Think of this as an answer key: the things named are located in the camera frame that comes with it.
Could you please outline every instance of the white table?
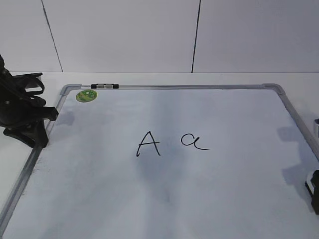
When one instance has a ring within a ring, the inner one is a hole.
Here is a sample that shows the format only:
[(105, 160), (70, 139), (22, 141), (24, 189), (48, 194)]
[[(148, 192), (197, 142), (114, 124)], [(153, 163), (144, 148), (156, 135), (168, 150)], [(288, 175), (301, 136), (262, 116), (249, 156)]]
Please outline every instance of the white table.
[[(319, 73), (43, 73), (47, 106), (55, 106), (66, 84), (116, 83), (125, 85), (262, 84), (281, 85), (305, 124), (313, 132), (319, 117)], [(0, 210), (18, 178), (31, 149), (0, 133)]]

